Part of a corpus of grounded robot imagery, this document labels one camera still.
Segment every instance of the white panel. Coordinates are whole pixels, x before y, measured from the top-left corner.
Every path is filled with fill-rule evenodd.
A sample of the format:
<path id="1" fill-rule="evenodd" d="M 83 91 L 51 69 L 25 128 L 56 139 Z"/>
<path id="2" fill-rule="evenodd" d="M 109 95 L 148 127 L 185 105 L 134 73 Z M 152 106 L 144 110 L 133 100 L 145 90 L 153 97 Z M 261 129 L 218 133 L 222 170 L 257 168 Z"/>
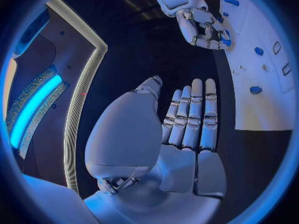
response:
<path id="1" fill-rule="evenodd" d="M 233 45 L 225 50 L 236 99 L 236 126 L 239 130 L 288 130 L 294 127 L 295 91 L 292 72 L 283 74 L 282 68 L 288 63 L 284 46 L 271 27 L 267 18 L 249 0 L 238 0 L 246 4 L 247 15 L 237 11 L 231 16 L 225 10 L 224 0 L 220 0 L 223 11 L 229 13 L 224 26 L 230 31 Z M 236 21 L 242 20 L 243 28 Z M 273 52 L 276 42 L 282 46 L 277 54 Z M 254 48 L 263 49 L 262 56 Z M 263 91 L 253 95 L 251 86 L 259 86 Z"/>

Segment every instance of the white robot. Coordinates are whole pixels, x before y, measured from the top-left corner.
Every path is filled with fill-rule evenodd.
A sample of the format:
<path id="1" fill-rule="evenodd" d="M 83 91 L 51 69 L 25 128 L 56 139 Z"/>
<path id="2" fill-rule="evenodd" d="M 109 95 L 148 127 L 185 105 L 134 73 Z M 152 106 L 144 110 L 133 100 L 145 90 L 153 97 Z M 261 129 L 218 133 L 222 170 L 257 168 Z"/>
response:
<path id="1" fill-rule="evenodd" d="M 231 45 L 204 0 L 157 1 L 166 15 L 176 16 L 190 44 L 208 49 Z M 198 34 L 194 21 L 205 35 Z M 220 41 L 211 40 L 213 28 Z M 176 90 L 162 125 L 156 114 L 161 87 L 162 79 L 154 76 L 123 94 L 90 134 L 85 164 L 100 190 L 85 204 L 100 222 L 206 223 L 225 196 L 225 171 L 215 152 L 214 80 L 205 81 L 205 96 L 200 79 Z"/>

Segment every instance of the sparkly texture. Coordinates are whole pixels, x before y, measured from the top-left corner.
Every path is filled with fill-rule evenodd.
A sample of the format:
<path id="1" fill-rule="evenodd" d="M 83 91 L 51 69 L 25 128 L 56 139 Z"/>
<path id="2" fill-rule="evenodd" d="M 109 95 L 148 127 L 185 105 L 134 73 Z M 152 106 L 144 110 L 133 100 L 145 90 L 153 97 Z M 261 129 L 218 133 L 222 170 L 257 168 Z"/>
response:
<path id="1" fill-rule="evenodd" d="M 41 74 L 35 77 L 34 80 L 25 87 L 21 95 L 13 102 L 6 117 L 6 126 L 9 133 L 12 130 L 16 118 L 18 117 L 20 111 L 29 100 L 29 98 L 39 89 L 40 86 L 45 84 L 55 74 L 55 67 L 50 66 L 48 69 L 44 70 Z"/>
<path id="2" fill-rule="evenodd" d="M 39 109 L 36 111 L 35 115 L 33 116 L 32 120 L 30 121 L 30 123 L 24 133 L 24 136 L 21 141 L 20 148 L 19 148 L 19 154 L 23 159 L 25 159 L 25 157 L 26 157 L 26 153 L 27 153 L 30 141 L 32 139 L 32 136 L 34 135 L 36 128 L 38 127 L 38 124 L 41 122 L 42 118 L 47 113 L 47 111 L 52 106 L 52 104 L 59 98 L 59 96 L 68 87 L 69 87 L 69 85 L 66 82 L 60 84 L 51 93 L 51 95 L 43 102 L 43 104 L 39 107 Z"/>

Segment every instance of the glowing blue light strip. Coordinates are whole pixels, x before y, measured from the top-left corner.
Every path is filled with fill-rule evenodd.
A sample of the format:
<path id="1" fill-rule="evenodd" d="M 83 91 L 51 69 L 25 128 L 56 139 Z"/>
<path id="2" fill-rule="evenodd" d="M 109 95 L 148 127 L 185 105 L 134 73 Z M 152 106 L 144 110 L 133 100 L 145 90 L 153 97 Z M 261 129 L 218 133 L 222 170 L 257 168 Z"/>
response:
<path id="1" fill-rule="evenodd" d="M 35 95 L 26 104 L 25 108 L 21 111 L 21 114 L 17 118 L 10 135 L 10 142 L 14 148 L 19 147 L 22 135 L 35 111 L 44 99 L 61 84 L 61 82 L 62 79 L 59 75 L 52 77 L 42 88 L 40 88 L 40 90 L 35 93 Z"/>

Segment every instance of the blue led strip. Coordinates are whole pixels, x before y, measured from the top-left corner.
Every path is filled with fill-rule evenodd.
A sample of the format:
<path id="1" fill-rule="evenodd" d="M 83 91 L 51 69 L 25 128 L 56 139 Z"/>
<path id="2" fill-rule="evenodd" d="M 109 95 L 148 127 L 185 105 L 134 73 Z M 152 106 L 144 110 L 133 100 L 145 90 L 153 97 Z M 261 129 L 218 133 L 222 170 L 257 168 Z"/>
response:
<path id="1" fill-rule="evenodd" d="M 59 75 L 55 75 L 44 86 L 42 86 L 26 104 L 12 128 L 12 132 L 10 133 L 10 142 L 14 148 L 19 147 L 22 135 L 35 111 L 47 98 L 47 96 L 50 95 L 61 83 L 61 77 Z"/>

